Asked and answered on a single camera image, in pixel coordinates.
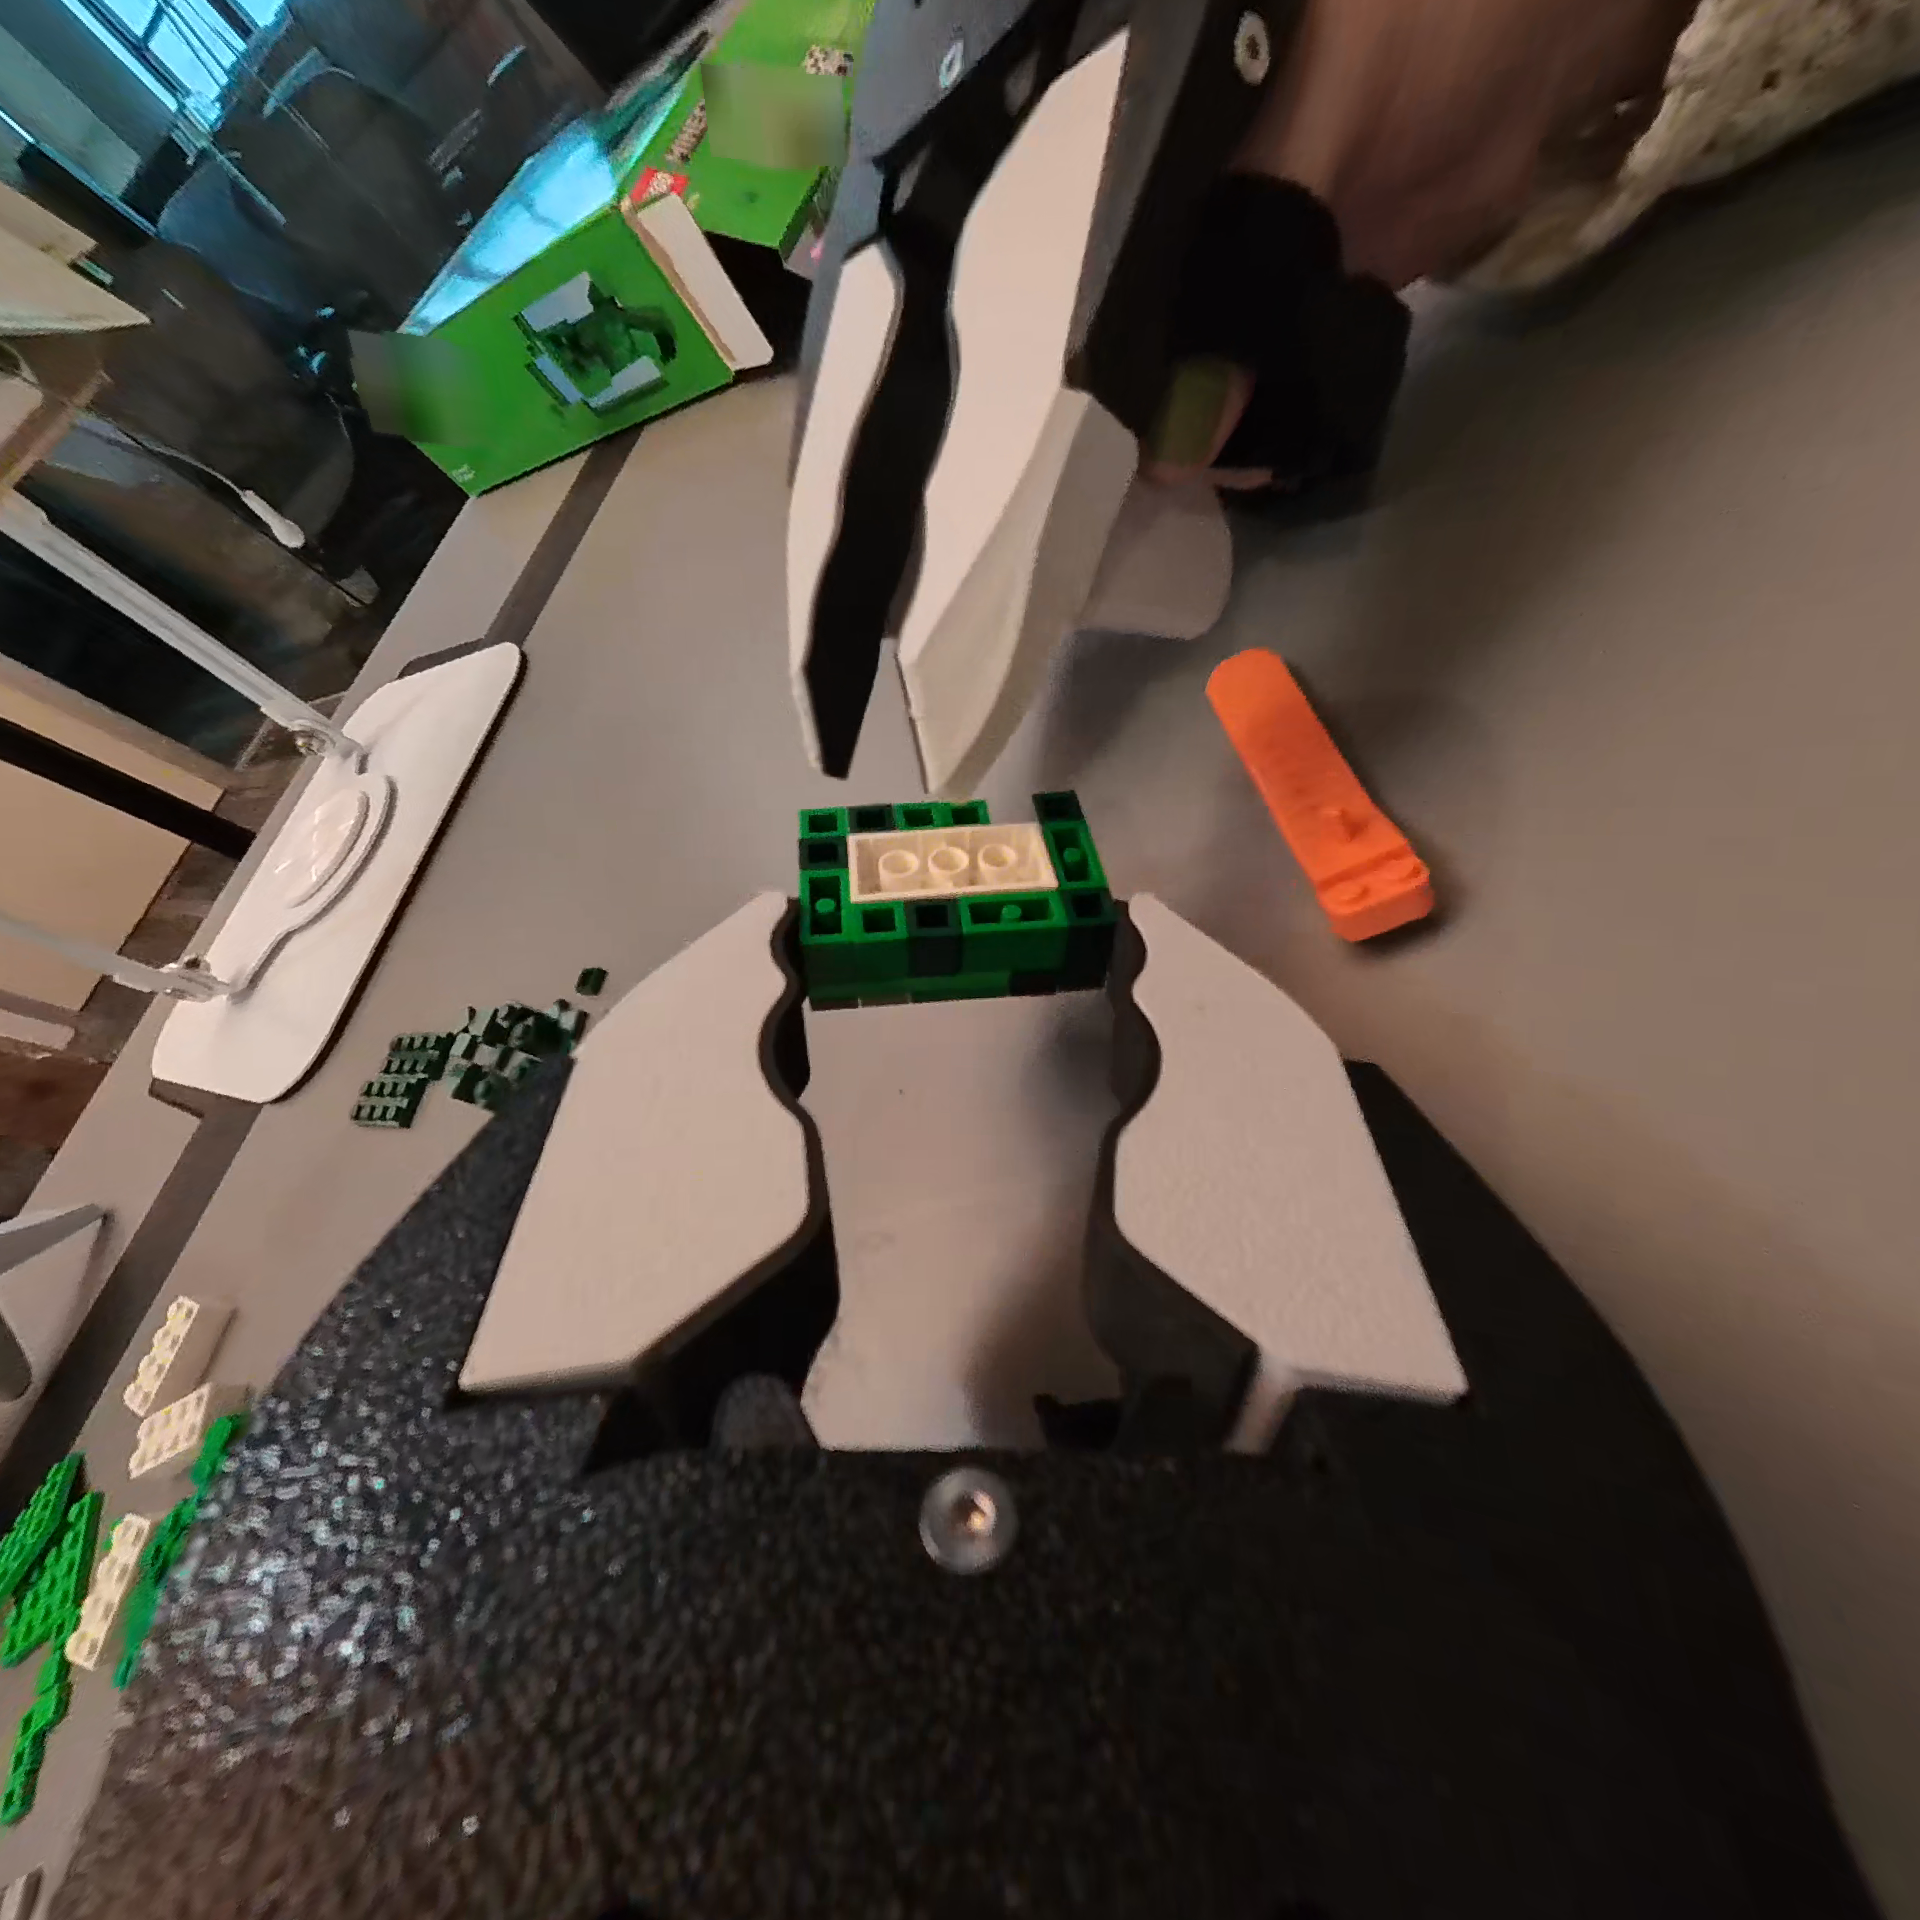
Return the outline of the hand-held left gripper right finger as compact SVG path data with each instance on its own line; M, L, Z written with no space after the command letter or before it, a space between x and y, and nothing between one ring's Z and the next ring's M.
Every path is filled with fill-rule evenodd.
M1209 1447L1269 1448L1304 1388L1448 1406L1468 1373L1346 1063L1270 978L1154 894L1129 903L1117 1025L1145 1045L1120 1097L1117 1255L1189 1321L1147 1338L1189 1375Z

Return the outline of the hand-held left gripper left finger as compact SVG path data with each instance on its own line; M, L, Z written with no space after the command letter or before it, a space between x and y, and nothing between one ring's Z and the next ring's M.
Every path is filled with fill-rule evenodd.
M711 1412L800 1397L842 1305L800 904L757 894L602 1016L566 1066L458 1375L470 1397L635 1387Z

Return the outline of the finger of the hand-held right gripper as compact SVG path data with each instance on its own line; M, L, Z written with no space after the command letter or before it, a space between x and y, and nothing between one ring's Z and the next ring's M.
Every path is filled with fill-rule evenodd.
M937 798L972 797L1013 741L1138 470L1137 436L1066 366L1129 52L1123 29L1047 88L958 239L957 385L898 635Z
M943 778L920 682L953 593L933 492L957 388L954 265L951 235L901 232L851 252L828 291L790 478L785 611L806 756L830 778L853 772L889 644L919 774Z

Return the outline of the green lego build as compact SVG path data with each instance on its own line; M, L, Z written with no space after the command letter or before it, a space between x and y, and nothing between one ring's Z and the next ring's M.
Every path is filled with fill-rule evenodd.
M842 1012L1105 986L1120 919L1069 791L997 820L982 798L804 806L798 958L809 1004Z

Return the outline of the person's right forearm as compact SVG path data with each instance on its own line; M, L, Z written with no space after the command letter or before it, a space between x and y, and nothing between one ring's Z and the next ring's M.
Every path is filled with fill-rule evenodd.
M1538 295L1667 199L1744 174L1916 74L1914 2L1694 4L1663 83L1551 151L1515 226L1446 282Z

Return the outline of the pile of dark green lego pieces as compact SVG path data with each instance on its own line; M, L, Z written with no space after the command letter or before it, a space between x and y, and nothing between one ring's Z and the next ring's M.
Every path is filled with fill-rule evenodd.
M364 1132L408 1132L435 1092L475 1113L498 1115L553 1065L579 1057L609 985L609 969L586 967L570 994L545 1004L470 1004L453 1027L391 1037L379 1069L350 1102L348 1123Z

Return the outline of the green lego box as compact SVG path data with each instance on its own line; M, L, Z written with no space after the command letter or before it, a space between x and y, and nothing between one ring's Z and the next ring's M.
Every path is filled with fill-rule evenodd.
M851 156L872 2L743 4L701 63L707 133L689 173L713 236L786 260L824 226Z
M666 61L530 156L393 337L401 432L469 497L659 421L775 361L659 134Z

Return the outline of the white lego brick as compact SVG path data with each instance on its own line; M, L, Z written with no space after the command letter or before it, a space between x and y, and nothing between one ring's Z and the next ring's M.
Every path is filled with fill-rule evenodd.
M164 1309L150 1347L123 1390L123 1405L145 1422L180 1402L208 1377L235 1309L228 1301L177 1294Z
M126 1475L130 1480L179 1477L192 1470L210 1430L232 1414L247 1412L253 1395L245 1384L207 1381L161 1405L138 1422Z

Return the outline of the white lego plate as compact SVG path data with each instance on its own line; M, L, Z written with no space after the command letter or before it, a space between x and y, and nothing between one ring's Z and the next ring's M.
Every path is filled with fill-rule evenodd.
M107 1537L81 1607L79 1622L64 1643L66 1660L81 1671L114 1668L128 1647L132 1594L138 1589L156 1518L123 1514Z

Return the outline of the pile of bright green lego pieces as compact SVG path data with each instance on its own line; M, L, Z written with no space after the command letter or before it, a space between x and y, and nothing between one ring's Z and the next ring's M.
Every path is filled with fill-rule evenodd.
M95 1675L108 1677L114 1691L128 1691L163 1598L175 1580L205 1500L223 1475L228 1454L247 1432L253 1406L232 1412L208 1430L205 1452L187 1473L154 1477L179 1498L161 1510L130 1508L156 1521L128 1620L126 1649L119 1665ZM33 1696L5 1742L2 1821L20 1825L36 1806L36 1793L55 1735L73 1710L87 1671L75 1668L64 1647L81 1622L92 1570L107 1549L114 1523L107 1521L103 1490L89 1482L87 1457L66 1452L48 1470L33 1498L5 1532L2 1544L2 1667L36 1665Z

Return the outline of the person's right hand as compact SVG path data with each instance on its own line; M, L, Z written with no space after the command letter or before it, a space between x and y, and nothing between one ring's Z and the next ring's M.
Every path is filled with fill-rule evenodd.
M1608 178L1658 114L1692 2L1311 2L1232 156L1401 291L1468 268L1542 195Z

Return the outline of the orange brick separator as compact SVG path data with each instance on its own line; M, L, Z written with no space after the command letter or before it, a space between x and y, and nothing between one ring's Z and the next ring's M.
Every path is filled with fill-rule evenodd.
M1429 862L1376 804L1286 663L1248 649L1213 669L1213 714L1332 933L1365 945L1435 912Z

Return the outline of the white monitor stand base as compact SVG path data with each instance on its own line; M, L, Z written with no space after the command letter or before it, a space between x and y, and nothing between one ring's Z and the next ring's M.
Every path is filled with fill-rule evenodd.
M268 1107L344 1029L525 677L513 641L413 663L348 714L205 948L216 992L164 1016L152 1080Z

